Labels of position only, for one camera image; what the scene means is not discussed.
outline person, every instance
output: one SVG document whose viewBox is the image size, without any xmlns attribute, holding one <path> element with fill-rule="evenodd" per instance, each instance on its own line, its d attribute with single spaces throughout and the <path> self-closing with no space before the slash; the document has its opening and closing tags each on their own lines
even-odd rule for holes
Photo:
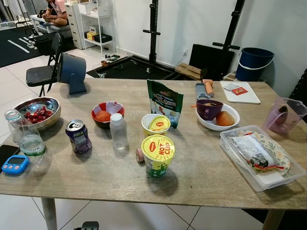
<svg viewBox="0 0 307 230">
<path fill-rule="evenodd" d="M 45 19 L 44 26 L 65 26 L 68 25 L 68 18 L 66 14 L 65 1 L 64 0 L 46 0 L 48 6 L 46 13 L 44 13 L 43 19 Z M 52 9 L 55 10 L 57 15 L 52 15 Z"/>
</svg>

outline blue digital timer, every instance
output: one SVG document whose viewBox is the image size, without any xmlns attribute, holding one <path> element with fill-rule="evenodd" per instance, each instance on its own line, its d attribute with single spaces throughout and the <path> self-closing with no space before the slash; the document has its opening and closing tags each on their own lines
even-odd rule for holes
<svg viewBox="0 0 307 230">
<path fill-rule="evenodd" d="M 29 159 L 24 155 L 13 155 L 2 165 L 2 171 L 10 174 L 20 174 L 28 166 Z"/>
</svg>

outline small plastic bottle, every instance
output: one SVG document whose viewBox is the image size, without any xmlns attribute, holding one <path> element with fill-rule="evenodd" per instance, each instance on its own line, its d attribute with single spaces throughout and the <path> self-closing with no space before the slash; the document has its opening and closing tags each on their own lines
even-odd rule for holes
<svg viewBox="0 0 307 230">
<path fill-rule="evenodd" d="M 52 158 L 47 153 L 47 147 L 37 129 L 15 109 L 6 111 L 4 116 L 8 121 L 13 141 L 29 158 L 31 171 L 45 173 L 51 164 Z"/>
<path fill-rule="evenodd" d="M 127 148 L 127 124 L 121 114 L 113 114 L 111 116 L 110 130 L 114 148 L 119 150 Z"/>
</svg>

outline yellow lid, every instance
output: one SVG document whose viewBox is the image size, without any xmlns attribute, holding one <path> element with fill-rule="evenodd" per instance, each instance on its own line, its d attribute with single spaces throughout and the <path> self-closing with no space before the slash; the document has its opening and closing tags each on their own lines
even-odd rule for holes
<svg viewBox="0 0 307 230">
<path fill-rule="evenodd" d="M 154 161 L 169 164 L 174 157 L 175 146 L 170 138 L 156 134 L 143 141 L 142 151 L 145 156 Z"/>
<path fill-rule="evenodd" d="M 166 130 L 171 126 L 171 122 L 166 116 L 157 116 L 149 124 L 148 129 L 151 131 Z"/>
</svg>

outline pink shirt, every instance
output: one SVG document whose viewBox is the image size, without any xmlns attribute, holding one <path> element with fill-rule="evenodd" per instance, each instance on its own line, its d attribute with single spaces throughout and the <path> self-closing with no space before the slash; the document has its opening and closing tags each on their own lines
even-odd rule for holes
<svg viewBox="0 0 307 230">
<path fill-rule="evenodd" d="M 65 3 L 64 0 L 55 0 L 52 3 L 48 3 L 48 8 L 49 9 L 53 8 L 57 12 L 57 15 L 61 16 L 63 13 L 66 12 L 66 7 L 64 3 Z"/>
</svg>

